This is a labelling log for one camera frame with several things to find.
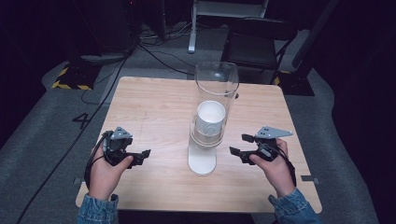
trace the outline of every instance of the white circular base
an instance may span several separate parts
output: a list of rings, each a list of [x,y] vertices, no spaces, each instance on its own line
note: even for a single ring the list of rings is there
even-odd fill
[[[216,168],[216,147],[202,147],[190,137],[189,166],[197,175],[210,175]]]

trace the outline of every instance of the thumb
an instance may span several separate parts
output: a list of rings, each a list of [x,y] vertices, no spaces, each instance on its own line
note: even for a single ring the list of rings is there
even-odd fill
[[[126,168],[128,168],[128,166],[131,164],[133,160],[134,160],[133,156],[128,156],[124,158],[116,167],[117,169],[123,172]]]
[[[265,161],[262,158],[260,158],[259,156],[254,155],[254,154],[250,155],[249,158],[251,161],[253,161],[256,165],[258,165],[263,170],[266,168],[268,161]]]

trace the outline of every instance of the wooden table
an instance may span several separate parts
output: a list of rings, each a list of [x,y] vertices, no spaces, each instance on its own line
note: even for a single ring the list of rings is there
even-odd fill
[[[240,84],[222,143],[217,147],[217,167],[207,176],[189,169],[188,143],[192,80],[122,77],[115,91],[101,133],[121,126],[134,136],[128,151],[151,149],[142,166],[126,170],[114,193],[119,209],[151,211],[201,211],[269,213],[267,198],[276,195],[256,165],[243,164],[229,147],[257,149],[242,141],[241,134],[255,134],[263,125],[292,131],[284,137],[290,160],[296,168],[297,186],[319,213],[321,204],[310,175],[298,135],[282,90],[277,86]],[[76,204],[80,206],[87,188],[83,183]]]

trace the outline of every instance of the dark background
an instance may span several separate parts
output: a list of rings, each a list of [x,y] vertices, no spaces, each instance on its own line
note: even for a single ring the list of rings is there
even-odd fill
[[[0,50],[4,59],[0,147],[45,92],[41,84],[44,74],[70,60],[68,57],[74,53],[100,55],[106,51],[99,47],[87,23],[94,28],[105,22],[115,29],[110,33],[118,35],[106,41],[109,45],[117,43],[120,50],[128,46],[131,35],[136,35],[131,29],[140,24],[138,13],[133,8],[128,13],[123,1],[118,4],[121,9],[114,7],[106,13],[102,5],[108,4],[106,0],[76,1],[81,13],[92,18],[90,21],[81,18],[72,1],[59,1],[59,5],[50,2],[1,3]],[[311,29],[328,2],[270,0],[266,17],[292,21],[299,29]],[[166,23],[189,21],[191,5],[192,1],[165,0]],[[381,223],[389,223],[396,210],[395,8],[393,1],[340,0],[304,58],[334,91],[334,124],[370,190]],[[109,34],[96,32],[100,37]]]

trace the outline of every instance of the glass cylinder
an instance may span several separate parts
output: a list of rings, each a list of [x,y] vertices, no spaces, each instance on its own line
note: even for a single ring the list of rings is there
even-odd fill
[[[201,147],[216,147],[222,141],[239,86],[236,65],[199,62],[195,66],[195,83],[191,138]]]

